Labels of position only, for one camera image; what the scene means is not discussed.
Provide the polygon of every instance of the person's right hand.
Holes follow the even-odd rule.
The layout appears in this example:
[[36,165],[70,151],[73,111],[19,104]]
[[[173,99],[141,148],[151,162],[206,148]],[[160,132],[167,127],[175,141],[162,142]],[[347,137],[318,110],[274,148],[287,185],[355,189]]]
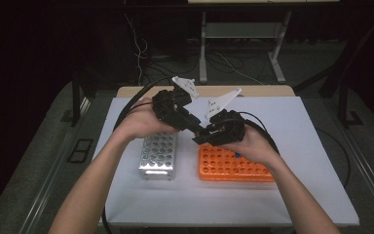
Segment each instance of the person's right hand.
[[223,144],[220,147],[234,150],[251,162],[270,166],[271,162],[280,155],[259,132],[248,125],[244,127],[245,135],[242,141]]

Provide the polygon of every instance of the dark background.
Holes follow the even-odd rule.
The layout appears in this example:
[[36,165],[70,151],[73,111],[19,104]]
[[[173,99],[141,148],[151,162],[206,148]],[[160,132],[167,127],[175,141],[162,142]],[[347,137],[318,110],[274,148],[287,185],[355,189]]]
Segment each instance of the dark background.
[[[139,1],[129,3],[136,5]],[[257,17],[268,20],[280,12],[271,8]],[[186,38],[200,37],[200,12],[144,12],[137,16],[137,30],[149,44],[166,47],[175,56],[183,56]],[[209,13],[212,20],[255,18],[252,12],[240,16],[238,19],[237,13],[227,11]],[[374,1],[297,8],[286,40],[352,40],[355,46],[357,40],[353,38],[361,36],[372,24],[372,20],[363,23],[366,19],[374,19]],[[0,1],[0,194],[52,101],[71,81],[72,74],[78,74],[86,96],[93,96],[100,89],[136,85],[133,51],[132,35],[122,12],[68,12],[55,10],[51,1]],[[374,111],[374,33],[361,48],[347,77]]]

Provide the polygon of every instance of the person's left hand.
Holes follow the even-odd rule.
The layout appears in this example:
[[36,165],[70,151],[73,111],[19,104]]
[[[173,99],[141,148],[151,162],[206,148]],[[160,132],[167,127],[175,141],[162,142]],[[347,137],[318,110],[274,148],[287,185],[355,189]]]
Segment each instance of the person's left hand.
[[130,139],[145,138],[156,133],[176,133],[177,129],[157,119],[152,109],[152,99],[145,97],[135,103],[134,108],[118,128]]

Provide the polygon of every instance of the tabletop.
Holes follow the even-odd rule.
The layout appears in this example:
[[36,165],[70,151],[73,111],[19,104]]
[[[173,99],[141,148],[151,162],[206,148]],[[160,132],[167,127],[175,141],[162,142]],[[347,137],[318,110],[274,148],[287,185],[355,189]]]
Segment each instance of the tabletop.
[[[211,96],[237,88],[197,87],[201,97],[186,105],[205,125],[203,110]],[[260,118],[280,155],[339,226],[358,225],[355,209],[324,151],[310,117],[291,89],[241,87],[243,97],[226,109],[245,110]],[[267,97],[263,90],[283,90]],[[121,109],[130,100],[122,88],[113,99],[95,154],[111,135]],[[273,182],[204,181],[198,173],[198,145],[193,134],[177,136],[174,180],[147,180],[138,171],[143,139],[127,147],[106,202],[106,216],[115,226],[291,226],[291,219]]]

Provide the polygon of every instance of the gray floor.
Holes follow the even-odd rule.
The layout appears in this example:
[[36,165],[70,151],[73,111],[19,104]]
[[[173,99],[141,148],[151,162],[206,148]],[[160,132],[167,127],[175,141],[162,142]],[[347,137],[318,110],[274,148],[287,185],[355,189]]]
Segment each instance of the gray floor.
[[[277,81],[266,53],[272,43],[253,41],[240,47],[207,45],[207,56],[214,66],[207,65],[208,85],[257,85],[226,65],[224,56],[240,73],[261,81],[265,85],[276,85]],[[322,71],[337,59],[344,48],[343,43],[291,43],[280,51],[279,62],[286,78],[286,84],[294,86]],[[185,78],[198,77],[198,51],[191,50],[187,61],[162,58],[155,52],[154,61],[166,74]],[[151,79],[163,77],[163,72],[147,69]],[[351,126],[348,130],[336,120],[336,97],[320,98],[318,88],[321,82],[308,87],[298,95],[318,128],[318,135],[341,181],[348,176],[348,161],[341,145],[347,150],[352,171],[346,186],[360,218],[360,226],[343,227],[342,233],[374,233],[374,189],[356,165],[356,155],[362,154],[374,172],[374,115],[363,104],[360,97],[350,92],[350,111],[355,111],[363,125]],[[87,111],[74,128],[62,117],[71,109],[71,87],[65,87],[54,100],[46,119],[35,138],[31,141],[5,192],[0,197],[0,233],[46,233],[56,211],[75,180],[91,161],[97,138],[114,91],[100,91],[91,99]],[[93,139],[89,157],[83,164],[71,164],[66,158],[71,154],[77,140]],[[144,233],[269,233],[266,228],[207,228],[207,229],[147,229]],[[125,230],[125,233],[139,233],[139,230]],[[100,227],[97,233],[104,233]]]

